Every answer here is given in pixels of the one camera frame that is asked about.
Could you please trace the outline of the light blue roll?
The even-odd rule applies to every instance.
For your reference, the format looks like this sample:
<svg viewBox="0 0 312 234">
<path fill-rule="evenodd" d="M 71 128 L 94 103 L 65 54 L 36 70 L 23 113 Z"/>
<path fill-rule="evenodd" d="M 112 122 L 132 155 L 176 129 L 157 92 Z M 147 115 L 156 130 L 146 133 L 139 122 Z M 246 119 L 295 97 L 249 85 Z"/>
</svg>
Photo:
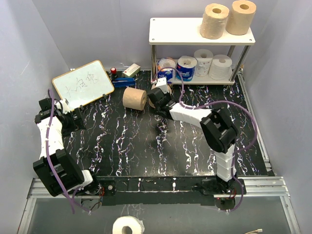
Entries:
<svg viewBox="0 0 312 234">
<path fill-rule="evenodd" d="M 172 84 L 176 77 L 176 62 L 172 58 L 162 58 L 157 63 L 157 78 L 166 78 L 168 84 Z"/>
</svg>

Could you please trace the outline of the blue Tempo roll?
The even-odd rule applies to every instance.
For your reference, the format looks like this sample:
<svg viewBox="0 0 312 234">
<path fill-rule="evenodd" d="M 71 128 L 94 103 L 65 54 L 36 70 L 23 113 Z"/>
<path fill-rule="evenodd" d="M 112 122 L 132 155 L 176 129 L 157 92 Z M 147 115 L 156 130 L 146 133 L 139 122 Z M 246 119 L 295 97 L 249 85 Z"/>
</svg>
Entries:
<svg viewBox="0 0 312 234">
<path fill-rule="evenodd" d="M 197 60 L 194 57 L 181 56 L 177 61 L 176 69 L 184 81 L 190 81 L 193 79 L 196 66 Z"/>
</svg>

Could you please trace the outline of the white patterned paper roll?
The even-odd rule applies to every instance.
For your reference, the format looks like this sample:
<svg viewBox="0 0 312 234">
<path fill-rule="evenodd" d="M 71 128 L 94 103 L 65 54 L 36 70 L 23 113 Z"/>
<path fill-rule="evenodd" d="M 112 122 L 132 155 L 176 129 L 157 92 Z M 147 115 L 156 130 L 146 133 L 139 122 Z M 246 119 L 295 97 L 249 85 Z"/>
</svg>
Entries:
<svg viewBox="0 0 312 234">
<path fill-rule="evenodd" d="M 207 49 L 199 49 L 195 51 L 194 57 L 197 60 L 195 68 L 195 76 L 204 77 L 208 74 L 212 60 L 213 53 Z"/>
</svg>

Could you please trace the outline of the plain white paper roll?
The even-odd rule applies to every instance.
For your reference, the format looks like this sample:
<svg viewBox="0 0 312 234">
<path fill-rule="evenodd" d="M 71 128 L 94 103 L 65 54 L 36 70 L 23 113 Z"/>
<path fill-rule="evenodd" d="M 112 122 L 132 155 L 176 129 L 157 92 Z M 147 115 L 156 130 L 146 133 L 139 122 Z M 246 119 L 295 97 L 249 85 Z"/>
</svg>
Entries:
<svg viewBox="0 0 312 234">
<path fill-rule="evenodd" d="M 227 55 L 215 55 L 209 69 L 209 76 L 213 80 L 228 80 L 231 76 L 232 59 Z"/>
</svg>

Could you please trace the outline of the brown roll front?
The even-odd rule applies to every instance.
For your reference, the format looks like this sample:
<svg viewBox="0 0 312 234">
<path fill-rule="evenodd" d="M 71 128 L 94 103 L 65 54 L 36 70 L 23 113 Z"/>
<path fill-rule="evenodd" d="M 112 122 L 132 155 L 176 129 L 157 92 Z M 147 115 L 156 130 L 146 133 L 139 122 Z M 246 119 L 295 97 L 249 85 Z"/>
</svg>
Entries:
<svg viewBox="0 0 312 234">
<path fill-rule="evenodd" d="M 200 34 L 207 39 L 218 39 L 222 37 L 229 15 L 228 7 L 211 3 L 205 7 Z"/>
<path fill-rule="evenodd" d="M 247 34 L 255 12 L 255 3 L 249 0 L 234 1 L 227 19 L 226 31 L 236 36 Z"/>
</svg>

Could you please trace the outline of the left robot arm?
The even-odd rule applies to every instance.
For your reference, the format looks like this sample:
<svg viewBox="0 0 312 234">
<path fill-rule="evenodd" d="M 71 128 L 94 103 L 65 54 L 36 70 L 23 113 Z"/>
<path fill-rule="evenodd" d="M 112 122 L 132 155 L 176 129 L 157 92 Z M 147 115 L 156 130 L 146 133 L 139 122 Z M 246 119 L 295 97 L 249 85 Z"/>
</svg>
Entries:
<svg viewBox="0 0 312 234">
<path fill-rule="evenodd" d="M 33 168 L 43 185 L 53 197 L 63 193 L 58 182 L 71 195 L 75 189 L 94 195 L 100 191 L 101 183 L 90 170 L 82 170 L 65 150 L 63 138 L 85 129 L 79 108 L 69 110 L 65 99 L 39 101 L 41 111 L 35 116 L 40 131 L 41 153 Z"/>
</svg>

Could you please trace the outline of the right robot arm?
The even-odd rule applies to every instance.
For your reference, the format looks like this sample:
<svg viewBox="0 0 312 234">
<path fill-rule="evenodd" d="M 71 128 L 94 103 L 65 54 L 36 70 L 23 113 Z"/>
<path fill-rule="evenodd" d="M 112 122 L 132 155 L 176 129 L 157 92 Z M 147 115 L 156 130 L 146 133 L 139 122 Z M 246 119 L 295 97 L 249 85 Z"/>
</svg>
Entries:
<svg viewBox="0 0 312 234">
<path fill-rule="evenodd" d="M 162 117 L 182 121 L 200 128 L 208 146 L 216 157 L 216 185 L 222 193 L 234 189 L 234 146 L 238 130 L 224 109 L 189 109 L 174 101 L 170 93 L 164 93 L 160 88 L 148 92 L 148 97 Z"/>
</svg>

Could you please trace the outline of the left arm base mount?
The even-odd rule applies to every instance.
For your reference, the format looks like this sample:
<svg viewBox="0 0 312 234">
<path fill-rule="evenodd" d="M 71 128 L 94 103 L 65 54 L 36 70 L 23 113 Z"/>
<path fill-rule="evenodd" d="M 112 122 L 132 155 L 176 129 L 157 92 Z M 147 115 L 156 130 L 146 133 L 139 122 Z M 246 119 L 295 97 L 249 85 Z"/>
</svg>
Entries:
<svg viewBox="0 0 312 234">
<path fill-rule="evenodd" d="M 114 196 L 116 193 L 116 181 L 111 178 L 98 178 L 92 174 L 93 181 L 78 192 L 78 195 L 98 195 L 102 204 L 105 196 Z"/>
</svg>

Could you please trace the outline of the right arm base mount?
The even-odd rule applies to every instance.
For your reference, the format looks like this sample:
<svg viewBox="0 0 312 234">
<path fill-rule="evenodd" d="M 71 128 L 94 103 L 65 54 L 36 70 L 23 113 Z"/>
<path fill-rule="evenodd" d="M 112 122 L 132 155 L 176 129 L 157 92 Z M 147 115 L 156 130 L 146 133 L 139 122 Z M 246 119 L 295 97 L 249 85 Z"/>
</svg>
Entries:
<svg viewBox="0 0 312 234">
<path fill-rule="evenodd" d="M 228 182 L 217 178 L 203 179 L 192 187 L 193 191 L 199 191 L 203 195 L 224 195 L 225 198 L 235 198 L 237 195 L 247 193 L 244 180 L 239 179 L 240 184 L 234 179 Z"/>
</svg>

